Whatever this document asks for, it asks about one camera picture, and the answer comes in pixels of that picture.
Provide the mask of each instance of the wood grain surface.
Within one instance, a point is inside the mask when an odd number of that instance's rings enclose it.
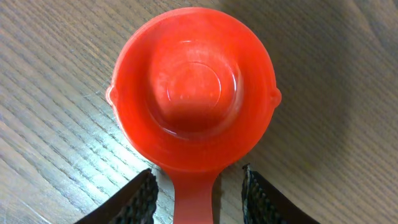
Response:
[[[128,38],[203,6],[263,41],[283,100],[260,143],[216,181],[216,223],[243,223],[250,162],[321,223],[398,223],[397,0],[1,0],[0,223],[73,223],[150,167],[156,223],[174,190],[104,99]]]

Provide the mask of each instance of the measuring cup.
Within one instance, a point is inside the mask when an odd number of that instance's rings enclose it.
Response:
[[[129,142],[175,188],[174,223],[213,223],[217,175],[264,134],[281,101],[261,41],[235,18],[182,8],[144,24],[106,99]]]

